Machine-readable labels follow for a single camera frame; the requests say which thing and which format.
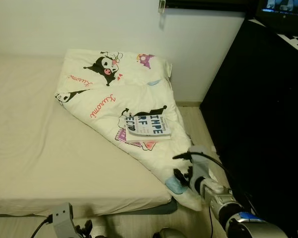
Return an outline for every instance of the book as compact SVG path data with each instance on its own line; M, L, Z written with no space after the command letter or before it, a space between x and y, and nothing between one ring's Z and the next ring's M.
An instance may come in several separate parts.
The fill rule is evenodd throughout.
M171 130L163 115L126 117L126 129L131 134L145 136L170 135Z
M158 141L170 139L171 130L163 115L126 117L126 140Z
M126 130L126 141L133 143L133 142L158 142L161 140L170 140L170 135L163 135L163 136L146 136L146 135L135 135L131 134L128 130Z

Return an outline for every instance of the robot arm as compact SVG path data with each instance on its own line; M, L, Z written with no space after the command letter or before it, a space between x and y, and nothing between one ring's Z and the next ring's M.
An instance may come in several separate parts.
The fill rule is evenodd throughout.
M210 206L214 216L220 222L228 238L287 238L277 226L245 211L235 200L232 191L209 176L208 158L203 146L192 146L188 153L175 156L174 159L189 159L192 167L182 175L175 170L175 176L182 185L189 186L201 195Z

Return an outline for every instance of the bed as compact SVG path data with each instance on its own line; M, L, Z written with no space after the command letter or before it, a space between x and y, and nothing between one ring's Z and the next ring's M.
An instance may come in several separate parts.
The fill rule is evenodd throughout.
M0 214L47 215L62 202L75 216L169 203L149 170L60 107L62 64L0 56Z

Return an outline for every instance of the white comforter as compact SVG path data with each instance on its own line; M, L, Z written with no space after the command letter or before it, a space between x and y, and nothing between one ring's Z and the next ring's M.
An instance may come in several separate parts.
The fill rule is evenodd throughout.
M170 75L171 65L153 55L68 50L55 97L76 118L152 171L179 203L200 210L200 197L182 187L173 174L174 168L187 171L190 162L172 157L186 152L191 142L173 98ZM122 123L126 116L156 114L166 116L171 140L126 142ZM106 154L100 156L106 160Z

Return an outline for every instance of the purple character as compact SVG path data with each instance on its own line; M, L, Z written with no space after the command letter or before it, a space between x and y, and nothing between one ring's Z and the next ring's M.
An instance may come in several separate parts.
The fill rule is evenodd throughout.
M137 61L140 61L144 66L150 68L149 59L154 57L153 55L139 54L137 56Z

